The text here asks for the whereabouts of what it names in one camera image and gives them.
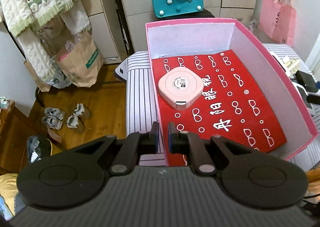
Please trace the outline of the black rectangular power bank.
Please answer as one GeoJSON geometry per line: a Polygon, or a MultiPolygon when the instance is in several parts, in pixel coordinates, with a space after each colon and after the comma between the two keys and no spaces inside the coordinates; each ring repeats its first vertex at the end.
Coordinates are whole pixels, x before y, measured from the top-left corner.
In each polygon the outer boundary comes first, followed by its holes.
{"type": "Polygon", "coordinates": [[[318,88],[311,74],[297,71],[295,73],[296,81],[302,85],[307,92],[317,93],[318,88]]]}

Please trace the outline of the black hard suitcase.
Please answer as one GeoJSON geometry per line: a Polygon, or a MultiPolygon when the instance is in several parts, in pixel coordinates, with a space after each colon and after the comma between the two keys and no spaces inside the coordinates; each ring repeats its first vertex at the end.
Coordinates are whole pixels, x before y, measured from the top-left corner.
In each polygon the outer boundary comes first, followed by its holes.
{"type": "Polygon", "coordinates": [[[163,18],[156,17],[156,21],[172,20],[172,19],[191,19],[191,18],[214,18],[215,16],[208,10],[203,9],[200,12],[187,13],[174,16],[166,16],[163,18]]]}

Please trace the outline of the striped white tablecloth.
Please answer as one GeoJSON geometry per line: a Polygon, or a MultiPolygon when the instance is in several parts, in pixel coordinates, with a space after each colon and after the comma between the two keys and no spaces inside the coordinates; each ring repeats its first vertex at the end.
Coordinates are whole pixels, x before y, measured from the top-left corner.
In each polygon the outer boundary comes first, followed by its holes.
{"type": "MultiPolygon", "coordinates": [[[[269,52],[279,58],[288,56],[300,61],[300,70],[311,74],[298,54],[286,44],[264,43],[269,52]]],[[[151,68],[148,51],[137,52],[125,61],[127,64],[126,75],[126,131],[130,133],[149,131],[152,123],[157,121],[155,96],[152,84],[151,68]]],[[[319,105],[313,105],[315,110],[312,119],[319,133],[319,105]]],[[[291,163],[298,165],[304,171],[319,167],[319,137],[312,141],[304,150],[290,159],[291,163]]],[[[163,145],[157,154],[143,155],[139,165],[166,166],[163,145]]]]}

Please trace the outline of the white black wifi router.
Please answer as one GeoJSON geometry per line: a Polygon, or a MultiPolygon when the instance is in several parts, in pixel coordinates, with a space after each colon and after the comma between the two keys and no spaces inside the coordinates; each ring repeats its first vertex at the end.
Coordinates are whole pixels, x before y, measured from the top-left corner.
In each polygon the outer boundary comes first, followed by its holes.
{"type": "Polygon", "coordinates": [[[308,108],[308,111],[309,111],[310,115],[312,117],[315,116],[316,115],[316,111],[315,111],[313,105],[307,101],[308,94],[307,94],[307,91],[305,90],[305,88],[303,86],[301,86],[300,84],[294,82],[294,81],[292,81],[292,84],[294,85],[295,89],[297,90],[297,92],[302,97],[302,99],[304,101],[304,104],[308,108]]]}

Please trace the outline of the yellow trash bin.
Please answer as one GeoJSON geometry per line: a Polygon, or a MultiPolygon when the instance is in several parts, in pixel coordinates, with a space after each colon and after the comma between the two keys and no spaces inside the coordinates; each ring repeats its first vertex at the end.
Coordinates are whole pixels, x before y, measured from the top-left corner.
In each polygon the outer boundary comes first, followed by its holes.
{"type": "Polygon", "coordinates": [[[52,143],[49,139],[33,135],[27,140],[27,161],[29,164],[50,157],[52,155],[52,143]]]}

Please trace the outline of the pink paper shopping bag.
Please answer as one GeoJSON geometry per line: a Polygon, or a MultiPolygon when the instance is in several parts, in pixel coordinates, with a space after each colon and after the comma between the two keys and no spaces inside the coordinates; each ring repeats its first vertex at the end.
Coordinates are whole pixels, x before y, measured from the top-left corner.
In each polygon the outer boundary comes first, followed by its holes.
{"type": "Polygon", "coordinates": [[[280,44],[293,46],[296,10],[295,0],[263,0],[259,29],[280,44]]]}

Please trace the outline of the pink round tape measure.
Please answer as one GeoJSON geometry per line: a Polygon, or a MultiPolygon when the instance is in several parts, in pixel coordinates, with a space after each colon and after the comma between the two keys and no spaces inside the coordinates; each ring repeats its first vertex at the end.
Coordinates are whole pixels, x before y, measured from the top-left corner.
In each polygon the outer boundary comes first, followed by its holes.
{"type": "Polygon", "coordinates": [[[201,96],[203,88],[202,79],[185,67],[174,68],[158,81],[160,96],[177,111],[191,107],[201,96]]]}

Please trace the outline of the cream knitted cardigan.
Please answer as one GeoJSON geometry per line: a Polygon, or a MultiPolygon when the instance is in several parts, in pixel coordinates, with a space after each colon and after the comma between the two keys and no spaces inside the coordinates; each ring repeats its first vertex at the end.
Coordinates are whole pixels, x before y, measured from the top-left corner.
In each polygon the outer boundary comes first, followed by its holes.
{"type": "Polygon", "coordinates": [[[9,32],[18,40],[40,79],[49,83],[57,72],[43,47],[38,31],[60,16],[72,35],[91,30],[91,23],[81,0],[1,0],[9,32]]]}

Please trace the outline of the cream yellow hair claw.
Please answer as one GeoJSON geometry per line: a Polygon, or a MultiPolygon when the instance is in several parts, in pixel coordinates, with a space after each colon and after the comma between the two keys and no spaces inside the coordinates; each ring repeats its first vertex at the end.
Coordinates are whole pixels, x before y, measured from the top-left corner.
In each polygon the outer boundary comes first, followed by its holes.
{"type": "Polygon", "coordinates": [[[300,69],[299,59],[289,58],[288,56],[285,56],[283,57],[282,61],[286,67],[286,74],[288,77],[293,76],[300,69]]]}

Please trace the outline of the brown paper bag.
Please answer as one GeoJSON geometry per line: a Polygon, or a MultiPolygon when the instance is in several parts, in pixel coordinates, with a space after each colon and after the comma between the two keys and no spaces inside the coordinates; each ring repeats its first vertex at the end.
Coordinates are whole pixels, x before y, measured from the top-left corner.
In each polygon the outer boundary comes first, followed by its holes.
{"type": "Polygon", "coordinates": [[[91,35],[85,31],[74,41],[67,41],[55,56],[66,77],[77,87],[91,87],[97,82],[104,59],[91,35]]]}

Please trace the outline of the wooden side cabinet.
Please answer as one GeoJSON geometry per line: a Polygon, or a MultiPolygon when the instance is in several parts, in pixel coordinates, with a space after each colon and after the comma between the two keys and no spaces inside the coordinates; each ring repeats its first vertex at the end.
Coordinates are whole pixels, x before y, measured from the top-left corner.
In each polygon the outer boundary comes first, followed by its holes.
{"type": "Polygon", "coordinates": [[[33,124],[8,101],[8,108],[1,110],[1,174],[18,173],[28,165],[27,140],[37,135],[33,124]]]}

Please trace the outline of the pink cardboard storage box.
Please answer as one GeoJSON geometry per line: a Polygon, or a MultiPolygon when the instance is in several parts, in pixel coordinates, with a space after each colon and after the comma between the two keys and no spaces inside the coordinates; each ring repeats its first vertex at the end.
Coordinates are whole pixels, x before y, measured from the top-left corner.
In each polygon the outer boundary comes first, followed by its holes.
{"type": "Polygon", "coordinates": [[[234,19],[146,24],[165,148],[169,124],[291,159],[318,135],[299,92],[267,48],[234,19]]]}

